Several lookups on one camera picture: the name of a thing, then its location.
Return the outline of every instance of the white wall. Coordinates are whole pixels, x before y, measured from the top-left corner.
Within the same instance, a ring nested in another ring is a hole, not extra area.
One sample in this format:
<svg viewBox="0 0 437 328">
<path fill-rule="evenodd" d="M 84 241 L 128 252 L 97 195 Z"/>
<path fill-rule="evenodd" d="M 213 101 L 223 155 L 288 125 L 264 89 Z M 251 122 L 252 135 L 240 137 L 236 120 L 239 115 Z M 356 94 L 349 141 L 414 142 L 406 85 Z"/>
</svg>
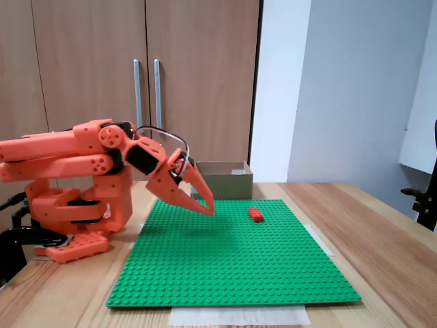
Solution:
<svg viewBox="0 0 437 328">
<path fill-rule="evenodd" d="M 287 180 L 310 5 L 264 2 L 251 146 L 257 182 Z"/>
<path fill-rule="evenodd" d="M 437 4 L 433 5 L 416 97 L 408 122 L 399 162 L 432 173 L 437 150 Z"/>
<path fill-rule="evenodd" d="M 402 167 L 431 0 L 313 0 L 289 181 L 350 182 L 410 215 Z"/>
</svg>

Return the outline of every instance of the cardboard box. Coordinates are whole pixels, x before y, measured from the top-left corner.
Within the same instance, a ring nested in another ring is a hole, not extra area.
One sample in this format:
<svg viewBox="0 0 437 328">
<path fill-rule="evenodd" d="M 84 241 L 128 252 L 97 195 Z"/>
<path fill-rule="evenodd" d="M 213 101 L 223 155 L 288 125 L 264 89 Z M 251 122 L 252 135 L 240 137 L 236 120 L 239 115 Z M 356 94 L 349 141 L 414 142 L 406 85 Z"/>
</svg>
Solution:
<svg viewBox="0 0 437 328">
<path fill-rule="evenodd" d="M 251 200 L 253 173 L 246 162 L 196 162 L 215 200 Z M 191 197 L 201 199 L 191 188 Z"/>
</svg>

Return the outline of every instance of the black chair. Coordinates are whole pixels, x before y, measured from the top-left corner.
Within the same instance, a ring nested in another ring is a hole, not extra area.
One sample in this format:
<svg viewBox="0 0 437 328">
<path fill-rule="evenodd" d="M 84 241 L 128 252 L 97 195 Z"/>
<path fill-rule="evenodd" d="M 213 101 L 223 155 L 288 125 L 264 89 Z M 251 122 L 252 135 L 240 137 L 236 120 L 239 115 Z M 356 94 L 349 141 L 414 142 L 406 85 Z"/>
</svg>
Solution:
<svg viewBox="0 0 437 328">
<path fill-rule="evenodd" d="M 437 120 L 434 125 L 434 133 L 437 147 Z M 402 189 L 401 192 L 416 197 L 412 209 L 419 213 L 417 223 L 434 231 L 437 222 L 437 161 L 432 171 L 428 190 L 425 193 L 411 188 Z"/>
</svg>

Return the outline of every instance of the red lego brick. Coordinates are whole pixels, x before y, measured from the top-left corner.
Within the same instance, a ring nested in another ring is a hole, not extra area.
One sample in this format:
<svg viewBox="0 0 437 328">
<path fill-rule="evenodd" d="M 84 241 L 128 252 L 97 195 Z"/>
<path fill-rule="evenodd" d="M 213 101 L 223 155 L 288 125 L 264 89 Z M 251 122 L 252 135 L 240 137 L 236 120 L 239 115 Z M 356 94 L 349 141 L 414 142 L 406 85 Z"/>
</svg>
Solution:
<svg viewBox="0 0 437 328">
<path fill-rule="evenodd" d="M 259 209 L 256 207 L 251 207 L 249 209 L 249 216 L 252 218 L 252 220 L 254 222 L 263 222 L 264 221 L 264 216 L 259 211 Z"/>
</svg>

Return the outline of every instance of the wooden table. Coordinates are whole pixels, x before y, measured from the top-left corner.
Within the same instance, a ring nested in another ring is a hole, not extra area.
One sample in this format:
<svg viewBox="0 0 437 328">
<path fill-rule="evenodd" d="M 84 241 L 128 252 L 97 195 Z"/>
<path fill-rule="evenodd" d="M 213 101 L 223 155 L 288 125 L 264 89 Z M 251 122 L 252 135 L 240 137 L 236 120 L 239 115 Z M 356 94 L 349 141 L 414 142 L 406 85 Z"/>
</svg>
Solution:
<svg viewBox="0 0 437 328">
<path fill-rule="evenodd" d="M 30 262 L 0 292 L 0 327 L 166 327 L 169 308 L 105 303 L 155 197 L 138 182 L 134 214 L 112 249 L 57 264 Z M 437 236 L 350 184 L 260 183 L 254 198 L 282 199 L 310 223 L 363 302 L 307 306 L 307 327 L 437 327 Z"/>
</svg>

